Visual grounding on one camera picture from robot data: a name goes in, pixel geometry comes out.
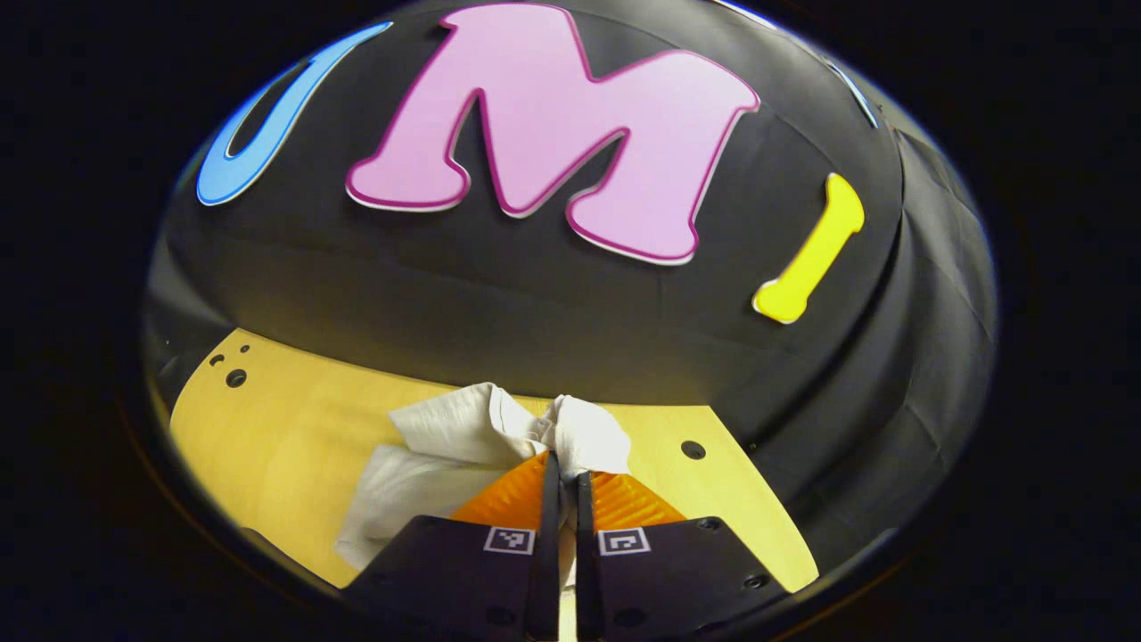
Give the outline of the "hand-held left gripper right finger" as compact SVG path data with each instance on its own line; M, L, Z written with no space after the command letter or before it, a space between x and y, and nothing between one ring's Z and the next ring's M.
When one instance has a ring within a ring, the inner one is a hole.
M718 517L602 529L596 483L576 480L578 642L713 642L788 590Z

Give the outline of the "white jeans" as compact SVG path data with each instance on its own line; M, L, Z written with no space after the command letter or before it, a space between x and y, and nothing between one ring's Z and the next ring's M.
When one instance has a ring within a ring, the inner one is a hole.
M390 411L400 444L378 444L334 551L362 572L413 517L450 517L531 457L553 452L563 481L630 472L632 444L610 411L560 395L534 414L495 383Z

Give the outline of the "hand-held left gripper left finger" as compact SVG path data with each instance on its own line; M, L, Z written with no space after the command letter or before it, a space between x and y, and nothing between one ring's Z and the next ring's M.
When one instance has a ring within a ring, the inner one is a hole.
M341 598L382 642L553 642L559 633L560 471L555 454L505 476L516 525L416 515Z

